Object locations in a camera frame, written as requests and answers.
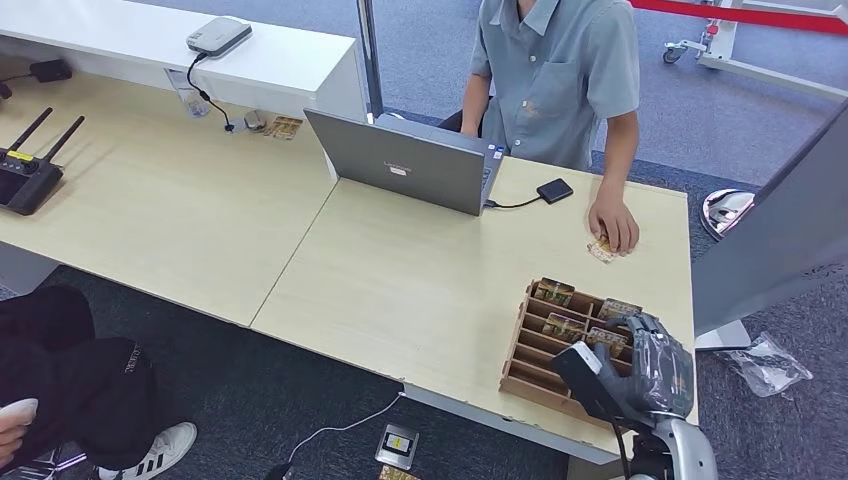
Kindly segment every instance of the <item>floor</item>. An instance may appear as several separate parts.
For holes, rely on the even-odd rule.
[[[144,1],[359,35],[355,0]],[[794,1],[820,8],[835,4]],[[440,118],[459,109],[478,5],[479,0],[374,0],[387,107]],[[637,158],[762,185],[836,108],[830,101],[702,67],[694,54],[666,65],[663,44],[698,40],[705,21],[641,10],[636,21],[642,73]],[[743,25],[734,58],[848,89],[846,49],[848,37]],[[595,148],[603,150],[603,135]]]
[[[601,168],[599,159],[594,168]],[[750,187],[641,161],[633,178],[689,194],[693,260],[714,244],[698,224],[700,199],[721,186]],[[199,425],[195,448],[163,480],[261,479],[314,429],[375,412],[400,388],[70,268],[57,271],[48,283],[70,284],[86,293],[99,335],[144,344],[159,366],[163,396],[175,420],[187,417]],[[701,425],[715,449],[720,478],[844,478],[846,299],[843,278],[745,320],[753,335],[768,330],[815,375],[785,396],[756,397],[722,360],[698,354]],[[320,436],[299,454],[295,480],[376,478],[379,465],[373,455],[386,422],[421,432],[413,473],[424,480],[564,478],[565,455],[402,399],[383,418]],[[68,480],[83,475],[76,470]]]

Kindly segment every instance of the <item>router antenna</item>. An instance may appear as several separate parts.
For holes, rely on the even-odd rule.
[[[32,132],[34,132],[36,128],[40,127],[41,124],[44,123],[44,119],[46,119],[47,116],[51,113],[53,113],[53,109],[50,107],[47,107],[47,110],[41,112],[41,115],[39,115],[38,118],[36,118],[35,121],[32,122],[32,124],[30,124],[30,126],[27,127],[26,130],[24,130],[24,133],[22,133],[21,136],[18,137],[17,140],[15,140],[15,143],[13,143],[11,147],[9,147],[9,150],[15,151],[21,148],[21,145],[26,142],[26,139],[29,138],[30,135],[32,135]]]
[[[65,131],[65,133],[62,135],[62,138],[60,138],[59,141],[56,142],[55,145],[53,145],[53,148],[51,148],[50,151],[47,152],[47,155],[45,155],[44,158],[42,158],[42,160],[44,160],[47,163],[50,163],[50,160],[52,160],[53,157],[56,156],[57,153],[59,153],[59,150],[62,147],[65,146],[65,143],[67,143],[68,139],[71,138],[71,135],[73,135],[74,132],[77,131],[77,128],[79,128],[79,126],[82,124],[82,122],[84,120],[85,120],[85,117],[80,115],[77,118],[77,120],[74,122],[74,124],[71,125],[71,128],[69,128]]]

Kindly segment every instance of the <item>gray short-sleeve shirt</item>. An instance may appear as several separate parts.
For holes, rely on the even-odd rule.
[[[639,56],[626,0],[483,0],[471,72],[491,76],[484,138],[516,157],[586,169],[600,119],[639,106]]]

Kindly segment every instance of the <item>hand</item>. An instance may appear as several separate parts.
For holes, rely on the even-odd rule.
[[[595,238],[606,232],[610,250],[627,255],[639,242],[639,225],[624,204],[623,196],[623,187],[609,187],[601,183],[595,203],[589,209],[589,230]]]
[[[15,458],[15,452],[23,445],[27,425],[35,420],[35,410],[17,411],[0,415],[0,468]]]

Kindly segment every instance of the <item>black router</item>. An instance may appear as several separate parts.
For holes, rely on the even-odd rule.
[[[0,148],[0,208],[21,215],[32,215],[62,178],[62,170],[50,161],[79,128],[85,117],[77,118],[43,158],[18,151],[52,112],[52,108],[47,108],[15,143],[9,148]]]

